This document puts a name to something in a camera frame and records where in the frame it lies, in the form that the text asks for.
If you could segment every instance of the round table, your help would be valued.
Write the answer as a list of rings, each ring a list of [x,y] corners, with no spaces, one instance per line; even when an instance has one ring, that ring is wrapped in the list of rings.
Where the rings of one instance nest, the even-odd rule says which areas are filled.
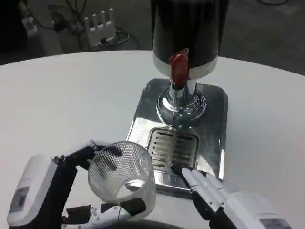
[[[34,154],[60,155],[88,139],[125,140],[144,86],[166,78],[152,51],[91,52],[0,66],[0,227],[18,180]],[[305,204],[305,77],[255,63],[219,58],[198,82],[229,96],[224,178],[257,192],[294,228]],[[78,173],[67,206],[99,201]],[[190,200],[158,195],[148,219],[208,228]]]

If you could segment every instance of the dark floor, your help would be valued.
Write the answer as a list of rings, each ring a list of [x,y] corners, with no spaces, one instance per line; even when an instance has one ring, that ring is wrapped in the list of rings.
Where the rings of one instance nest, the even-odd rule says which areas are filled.
[[[151,50],[149,0],[91,0],[86,14],[113,7],[116,24],[133,34],[141,50]],[[256,0],[230,0],[220,56],[269,65],[305,75],[305,1],[267,6]],[[61,39],[66,52],[77,52],[71,38]],[[134,39],[116,49],[137,49]],[[37,38],[24,52],[0,55],[0,64],[44,56]]]

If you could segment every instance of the clear plastic cup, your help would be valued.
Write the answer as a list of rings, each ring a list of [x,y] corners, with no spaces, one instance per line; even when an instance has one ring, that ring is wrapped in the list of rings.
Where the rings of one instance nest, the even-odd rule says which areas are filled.
[[[146,210],[133,219],[142,219],[154,208],[156,185],[153,164],[147,150],[134,142],[106,146],[92,160],[88,181],[92,191],[106,203],[120,204],[141,198]]]

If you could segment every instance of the robotic hand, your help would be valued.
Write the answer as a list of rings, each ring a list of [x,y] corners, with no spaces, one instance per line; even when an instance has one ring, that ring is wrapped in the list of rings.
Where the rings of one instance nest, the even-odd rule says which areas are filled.
[[[190,189],[194,205],[211,229],[292,229],[268,200],[250,192],[230,193],[213,175],[173,165]]]
[[[100,229],[127,220],[146,210],[141,198],[66,209],[77,166],[88,170],[103,143],[88,142],[67,156],[50,159],[35,155],[27,163],[11,201],[7,222],[10,229]]]

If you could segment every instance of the stainless steel base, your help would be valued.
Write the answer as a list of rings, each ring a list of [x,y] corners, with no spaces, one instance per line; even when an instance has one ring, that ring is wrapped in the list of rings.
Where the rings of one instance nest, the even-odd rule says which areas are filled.
[[[228,97],[217,86],[198,84],[206,99],[204,114],[191,126],[176,130],[163,123],[157,114],[157,101],[169,80],[153,79],[142,92],[127,140],[147,148],[152,156],[159,192],[189,198],[180,177],[169,169],[179,163],[224,177],[224,147]]]

